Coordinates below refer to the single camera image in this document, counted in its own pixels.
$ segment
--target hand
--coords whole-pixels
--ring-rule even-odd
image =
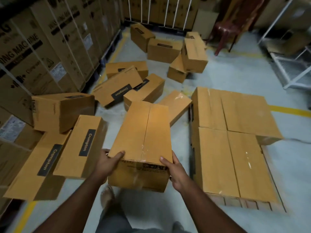
[[[100,151],[100,155],[94,170],[94,175],[103,182],[107,178],[107,176],[110,176],[112,172],[116,169],[117,164],[125,154],[125,151],[123,150],[117,153],[115,157],[109,158],[107,156],[109,151],[109,149],[102,149]]]
[[[169,168],[169,173],[171,177],[169,178],[172,181],[173,187],[178,192],[181,192],[185,185],[191,181],[190,177],[187,175],[184,167],[179,162],[174,151],[172,151],[173,163],[167,159],[160,157],[160,162]]]

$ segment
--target red plastic chair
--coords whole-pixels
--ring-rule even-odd
[[[264,0],[241,0],[235,4],[228,20],[215,23],[215,26],[209,35],[207,42],[210,42],[218,33],[222,35],[217,50],[215,51],[216,56],[219,54],[221,49],[224,48],[229,37],[234,35],[235,37],[229,49],[229,52],[231,51],[238,35],[242,32],[243,27],[250,19],[255,18],[256,12],[261,7],[263,2]],[[232,16],[235,13],[236,15],[234,20],[232,20]]]

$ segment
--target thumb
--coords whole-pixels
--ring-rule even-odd
[[[124,150],[122,150],[121,152],[117,153],[117,154],[113,157],[114,162],[117,164],[117,163],[120,161],[120,159],[123,158],[124,155],[125,155],[125,151],[124,151]]]
[[[167,166],[168,168],[170,168],[173,165],[170,161],[168,161],[166,158],[163,158],[162,156],[160,157],[160,162],[165,166]]]

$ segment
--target gray floor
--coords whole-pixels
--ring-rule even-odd
[[[182,37],[156,33],[157,38],[182,40]],[[119,61],[146,60],[143,53],[129,38],[128,29],[124,34],[125,44],[115,58]],[[166,77],[169,64],[147,61],[149,73],[166,79],[160,101],[172,90],[182,90],[190,96],[196,86],[256,94],[264,96],[270,105],[297,109],[307,108],[308,94],[302,91],[283,90],[268,60],[256,45],[256,36],[243,35],[230,54],[221,52],[218,57],[207,50],[209,63],[203,74],[193,74],[180,84]],[[99,107],[96,115],[109,122],[104,148],[111,148],[122,124],[126,111],[123,104],[106,110]],[[273,112],[278,127],[284,137],[311,140],[311,119],[291,114]],[[179,160],[189,171],[189,125],[184,114],[171,128],[172,147]],[[294,141],[279,141],[268,147],[272,174],[280,188],[280,194],[289,210],[288,214],[221,207],[230,217],[248,232],[310,232],[311,229],[311,145]],[[67,179],[56,201],[42,201],[34,208],[23,233],[33,231],[46,219],[75,189],[80,180]],[[100,189],[84,232],[95,232],[102,211]],[[122,198],[124,211],[134,228],[157,227],[167,232],[174,221],[180,221],[185,230],[196,232],[194,223],[181,196],[169,182],[165,193],[148,191],[125,191]],[[7,232],[13,232],[17,218]]]

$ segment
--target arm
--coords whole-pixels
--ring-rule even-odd
[[[197,231],[199,233],[245,232],[190,179],[175,153],[173,151],[172,153],[173,163],[163,157],[160,161],[169,168],[173,187],[181,194]]]
[[[101,151],[92,174],[34,233],[83,232],[100,186],[125,154],[121,151],[115,157],[108,158],[106,155],[108,152],[109,150]]]

